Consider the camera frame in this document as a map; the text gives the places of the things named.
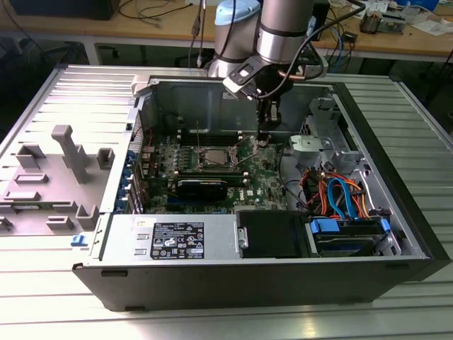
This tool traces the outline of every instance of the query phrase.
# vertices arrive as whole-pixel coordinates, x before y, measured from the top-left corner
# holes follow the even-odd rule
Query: black plastic piece
[[[176,184],[180,200],[213,201],[227,199],[228,185],[224,181],[182,180]]]
[[[305,223],[308,217],[297,211],[256,210],[237,213],[238,227],[247,234],[246,259],[290,259],[311,257]]]
[[[341,35],[341,38],[347,43],[355,44],[357,41],[357,34],[351,33],[347,30]]]

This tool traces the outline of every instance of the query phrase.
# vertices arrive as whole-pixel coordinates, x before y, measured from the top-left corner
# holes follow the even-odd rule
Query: blue box
[[[430,11],[434,11],[439,0],[396,0],[396,3],[400,6],[405,6],[408,2],[410,2],[412,6],[422,6]]]

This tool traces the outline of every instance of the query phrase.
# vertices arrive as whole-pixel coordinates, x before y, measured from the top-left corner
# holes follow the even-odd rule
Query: black case exterior
[[[110,20],[120,0],[10,0],[19,16],[62,16]]]
[[[125,310],[264,307],[371,302],[406,281],[421,281],[451,261],[342,83],[332,86],[390,194],[429,259],[301,264],[108,267],[73,272],[105,307]]]

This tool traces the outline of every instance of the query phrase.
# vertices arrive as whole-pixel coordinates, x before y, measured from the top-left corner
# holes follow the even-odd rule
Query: paper
[[[417,28],[418,30],[422,30],[423,32],[434,35],[435,37],[444,33],[453,32],[453,27],[449,25],[443,25],[441,23],[436,23],[432,20],[426,20],[422,23],[417,23],[413,25],[413,27]]]
[[[389,1],[367,1],[367,2],[365,2],[365,10],[356,14],[354,17],[362,19],[363,16],[365,15],[366,11],[385,13],[385,12],[387,12],[388,7],[389,7]],[[358,9],[358,8],[359,8],[359,6],[352,5],[353,10]]]

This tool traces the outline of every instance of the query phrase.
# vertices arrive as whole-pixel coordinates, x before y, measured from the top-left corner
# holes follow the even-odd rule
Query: cable on desk
[[[33,44],[35,44],[35,46],[39,49],[39,51],[41,51],[42,55],[47,58],[51,63],[55,63],[55,61],[49,57],[48,55],[46,55],[45,51],[43,50],[43,48],[36,42],[35,39],[33,39],[32,37],[30,37],[30,35],[25,32],[25,30],[17,23],[17,21],[13,18],[13,16],[9,13],[7,7],[6,7],[6,3],[5,3],[5,0],[1,0],[1,4],[3,5],[3,8],[5,10],[5,13],[6,15],[10,18],[10,20],[13,22],[14,25],[16,25],[16,27],[28,38],[30,39],[31,42],[33,42]]]
[[[203,41],[205,40],[205,23],[206,23],[206,0],[201,0],[203,5],[203,20],[201,24],[201,40],[200,40],[200,49],[198,51],[197,58],[197,67],[201,68],[202,65],[202,52],[203,52]]]
[[[200,5],[198,6],[198,13],[195,17],[195,20],[192,24],[192,40],[190,41],[189,53],[188,53],[188,68],[190,68],[190,58],[192,55],[193,44],[195,43],[195,39],[200,34],[200,26],[201,26],[201,8],[202,8],[203,0],[200,0]]]
[[[150,20],[153,20],[152,22],[150,22],[150,21],[147,21],[147,19],[145,18],[146,15],[144,14],[144,12],[148,11],[149,9],[161,9],[161,8],[167,6],[170,3],[170,0],[166,0],[166,2],[164,4],[162,4],[162,5],[148,6],[148,7],[145,7],[143,9],[139,8],[139,0],[135,0],[134,3],[135,3],[135,10],[137,11],[138,16],[140,17],[140,20],[143,23],[148,23],[149,25],[153,25],[153,26],[155,26],[157,28],[161,28],[162,27],[162,25],[159,23],[159,21],[161,20],[159,17],[150,19]]]
[[[331,27],[331,30],[333,30],[333,32],[335,32],[337,34],[338,44],[340,45],[340,52],[338,53],[337,61],[335,62],[335,67],[333,68],[333,71],[332,71],[332,73],[335,73],[338,69],[338,64],[340,63],[341,57],[343,55],[343,39],[341,38],[340,32],[338,32],[336,30],[336,28]]]
[[[191,7],[193,6],[192,3],[189,3],[185,6],[181,6],[181,7],[178,7],[178,8],[174,8],[174,9],[171,9],[170,11],[167,11],[167,12],[163,12],[163,13],[159,13],[159,14],[156,14],[156,15],[153,15],[153,16],[130,16],[129,14],[126,14],[122,11],[122,9],[127,5],[127,4],[130,4],[131,2],[133,2],[134,0],[127,0],[125,3],[121,4],[119,9],[118,9],[118,13],[120,13],[120,15],[124,16],[125,18],[129,18],[129,19],[137,19],[137,20],[142,20],[142,19],[152,19],[152,18],[158,18],[159,16],[165,16],[166,14],[169,14],[169,13],[173,13],[173,12],[176,12],[176,11],[179,11],[181,9],[186,9],[188,7]]]

